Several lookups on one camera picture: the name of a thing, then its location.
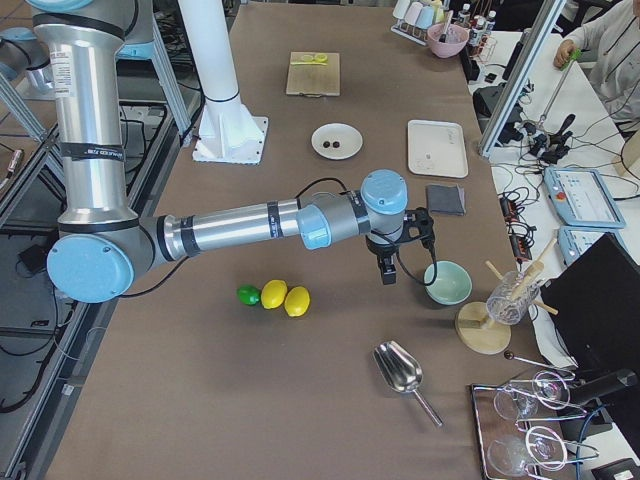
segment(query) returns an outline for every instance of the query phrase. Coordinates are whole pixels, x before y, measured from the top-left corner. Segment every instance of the green lime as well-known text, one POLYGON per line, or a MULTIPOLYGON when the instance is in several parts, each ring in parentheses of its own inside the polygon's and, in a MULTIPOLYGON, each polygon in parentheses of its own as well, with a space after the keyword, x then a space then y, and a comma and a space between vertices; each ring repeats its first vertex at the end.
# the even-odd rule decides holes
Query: green lime
POLYGON ((260 290, 253 285, 241 285, 236 290, 236 295, 245 305, 255 305, 260 302, 260 290))

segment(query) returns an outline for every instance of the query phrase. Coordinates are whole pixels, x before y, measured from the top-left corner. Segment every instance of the cutting board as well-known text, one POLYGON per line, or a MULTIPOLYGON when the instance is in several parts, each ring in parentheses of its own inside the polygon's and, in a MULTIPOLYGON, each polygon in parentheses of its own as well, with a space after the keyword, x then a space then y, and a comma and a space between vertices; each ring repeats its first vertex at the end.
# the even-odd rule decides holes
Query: cutting board
POLYGON ((327 65, 291 65, 302 55, 318 52, 291 52, 287 95, 337 97, 340 95, 340 54, 327 53, 327 65))

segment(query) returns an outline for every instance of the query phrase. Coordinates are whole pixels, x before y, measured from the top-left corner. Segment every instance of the black monitor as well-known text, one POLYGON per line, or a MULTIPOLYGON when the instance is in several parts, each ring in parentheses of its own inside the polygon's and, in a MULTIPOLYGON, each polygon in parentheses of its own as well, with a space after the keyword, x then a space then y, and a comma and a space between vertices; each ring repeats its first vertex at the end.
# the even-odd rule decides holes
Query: black monitor
MULTIPOLYGON (((542 299, 590 381, 620 369, 640 374, 640 267, 611 234, 603 235, 548 286, 542 299)), ((601 399, 627 442, 640 453, 640 386, 601 399)))

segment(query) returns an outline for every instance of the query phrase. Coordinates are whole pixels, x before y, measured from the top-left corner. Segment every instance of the blue framed device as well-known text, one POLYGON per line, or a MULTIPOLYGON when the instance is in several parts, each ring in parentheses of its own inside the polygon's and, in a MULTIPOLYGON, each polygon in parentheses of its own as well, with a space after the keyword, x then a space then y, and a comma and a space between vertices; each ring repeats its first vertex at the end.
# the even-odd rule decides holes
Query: blue framed device
POLYGON ((597 170, 548 167, 544 183, 553 206, 567 225, 625 227, 624 217, 597 170))
POLYGON ((562 257, 564 258, 564 263, 567 266, 571 265, 605 233, 611 233, 615 236, 620 245, 626 249, 626 246, 622 241, 622 237, 615 229, 567 226, 560 227, 558 229, 558 246, 560 247, 562 257))

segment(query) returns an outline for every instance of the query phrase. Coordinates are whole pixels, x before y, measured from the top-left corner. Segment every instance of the yellow lemon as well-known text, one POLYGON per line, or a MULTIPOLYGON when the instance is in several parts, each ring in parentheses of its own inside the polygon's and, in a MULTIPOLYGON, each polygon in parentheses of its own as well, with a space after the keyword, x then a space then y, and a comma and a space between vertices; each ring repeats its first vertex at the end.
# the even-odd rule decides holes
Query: yellow lemon
POLYGON ((310 303, 309 290, 304 287, 295 287, 284 300, 284 309, 290 317, 299 317, 307 312, 310 303))
POLYGON ((269 280, 260 294, 260 301, 264 308, 278 308, 287 295, 287 284, 284 280, 269 280))

